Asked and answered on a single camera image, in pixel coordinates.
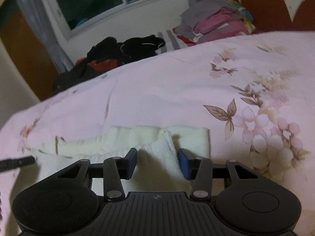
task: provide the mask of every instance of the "striped fabric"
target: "striped fabric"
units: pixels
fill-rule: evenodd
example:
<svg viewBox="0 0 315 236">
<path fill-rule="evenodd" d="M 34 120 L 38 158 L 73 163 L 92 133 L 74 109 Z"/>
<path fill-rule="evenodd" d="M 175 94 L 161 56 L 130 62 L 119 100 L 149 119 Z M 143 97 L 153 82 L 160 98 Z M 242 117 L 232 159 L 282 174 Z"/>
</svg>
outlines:
<svg viewBox="0 0 315 236">
<path fill-rule="evenodd" d="M 178 39 L 172 30 L 158 32 L 156 36 L 163 38 L 165 41 L 165 46 L 158 49 L 156 51 L 157 54 L 175 51 L 187 47 L 187 44 L 185 44 L 181 39 Z"/>
</svg>

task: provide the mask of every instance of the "screw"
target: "screw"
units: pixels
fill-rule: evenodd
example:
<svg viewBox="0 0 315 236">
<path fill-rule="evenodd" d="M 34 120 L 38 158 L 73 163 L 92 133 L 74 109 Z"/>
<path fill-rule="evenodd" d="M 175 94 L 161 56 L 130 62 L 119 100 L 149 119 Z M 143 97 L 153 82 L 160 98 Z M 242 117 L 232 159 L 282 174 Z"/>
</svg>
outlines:
<svg viewBox="0 0 315 236">
<path fill-rule="evenodd" d="M 197 198 L 205 198 L 208 196 L 208 193 L 206 191 L 198 190 L 193 192 L 193 196 Z"/>
<path fill-rule="evenodd" d="M 122 193 L 117 190 L 112 190 L 112 191 L 107 192 L 106 195 L 108 196 L 108 198 L 115 199 L 122 196 Z"/>
</svg>

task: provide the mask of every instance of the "logo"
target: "logo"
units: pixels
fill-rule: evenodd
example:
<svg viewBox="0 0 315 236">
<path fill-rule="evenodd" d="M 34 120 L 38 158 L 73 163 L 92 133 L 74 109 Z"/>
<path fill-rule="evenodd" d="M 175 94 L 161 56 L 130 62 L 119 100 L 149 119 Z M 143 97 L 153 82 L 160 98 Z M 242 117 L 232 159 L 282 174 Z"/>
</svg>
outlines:
<svg viewBox="0 0 315 236">
<path fill-rule="evenodd" d="M 160 199 L 160 198 L 162 198 L 160 195 L 155 195 L 153 198 L 155 198 L 155 199 Z"/>
</svg>

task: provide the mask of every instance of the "pile of clothes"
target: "pile of clothes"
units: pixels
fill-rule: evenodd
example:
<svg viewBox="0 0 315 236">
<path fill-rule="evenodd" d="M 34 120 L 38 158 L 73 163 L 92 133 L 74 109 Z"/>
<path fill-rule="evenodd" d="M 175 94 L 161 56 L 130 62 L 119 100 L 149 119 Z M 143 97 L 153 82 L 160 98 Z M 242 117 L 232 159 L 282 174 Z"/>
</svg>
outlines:
<svg viewBox="0 0 315 236">
<path fill-rule="evenodd" d="M 184 11 L 181 18 L 173 31 L 188 46 L 255 30 L 249 11 L 232 0 L 202 0 Z"/>
<path fill-rule="evenodd" d="M 116 67 L 155 56 L 156 50 L 163 46 L 164 39 L 155 35 L 135 37 L 123 43 L 107 37 L 93 46 L 85 58 L 78 60 L 70 72 L 58 76 L 53 85 L 54 95 Z"/>
</svg>

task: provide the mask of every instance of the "wooden door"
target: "wooden door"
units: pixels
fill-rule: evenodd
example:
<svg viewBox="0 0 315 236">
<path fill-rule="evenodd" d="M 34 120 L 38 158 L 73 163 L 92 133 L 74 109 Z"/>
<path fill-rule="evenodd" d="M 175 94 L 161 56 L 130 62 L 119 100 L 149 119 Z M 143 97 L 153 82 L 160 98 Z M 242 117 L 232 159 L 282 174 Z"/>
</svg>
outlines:
<svg viewBox="0 0 315 236">
<path fill-rule="evenodd" d="M 15 0 L 6 0 L 1 5 L 0 27 L 1 40 L 30 88 L 40 100 L 51 97 L 58 72 Z"/>
</svg>

